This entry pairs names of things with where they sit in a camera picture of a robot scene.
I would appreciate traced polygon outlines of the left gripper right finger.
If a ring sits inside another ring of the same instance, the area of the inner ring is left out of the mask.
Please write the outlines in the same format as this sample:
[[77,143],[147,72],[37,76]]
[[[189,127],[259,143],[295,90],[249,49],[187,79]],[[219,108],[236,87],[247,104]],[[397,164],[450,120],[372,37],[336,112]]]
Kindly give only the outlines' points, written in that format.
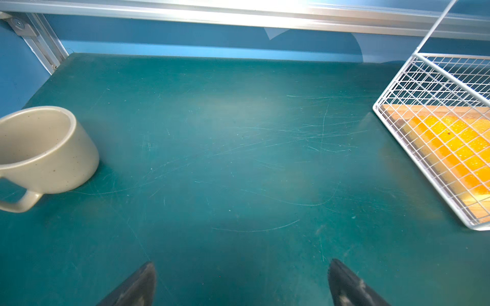
[[375,290],[368,286],[342,261],[332,259],[328,270],[329,289],[335,306],[340,305],[389,305]]

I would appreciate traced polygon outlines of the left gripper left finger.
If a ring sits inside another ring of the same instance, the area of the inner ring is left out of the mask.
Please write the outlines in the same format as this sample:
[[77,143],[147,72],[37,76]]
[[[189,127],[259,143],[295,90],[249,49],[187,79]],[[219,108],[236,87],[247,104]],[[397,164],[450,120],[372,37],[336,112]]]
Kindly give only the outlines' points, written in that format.
[[98,305],[152,305],[156,292],[156,270],[151,261],[110,292]]

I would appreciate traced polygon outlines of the orange sponge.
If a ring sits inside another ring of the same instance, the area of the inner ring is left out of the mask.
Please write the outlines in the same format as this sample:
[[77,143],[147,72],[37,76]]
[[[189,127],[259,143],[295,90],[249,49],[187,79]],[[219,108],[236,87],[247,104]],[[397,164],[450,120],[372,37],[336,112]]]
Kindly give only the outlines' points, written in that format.
[[489,209],[489,120],[412,117],[402,127],[450,195]]

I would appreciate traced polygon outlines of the white wire wooden shelf rack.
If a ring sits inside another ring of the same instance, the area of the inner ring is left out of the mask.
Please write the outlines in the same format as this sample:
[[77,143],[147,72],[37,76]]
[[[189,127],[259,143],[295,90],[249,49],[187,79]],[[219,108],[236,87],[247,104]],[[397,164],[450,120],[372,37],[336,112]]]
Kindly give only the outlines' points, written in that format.
[[489,229],[489,57],[417,47],[373,111],[469,229]]

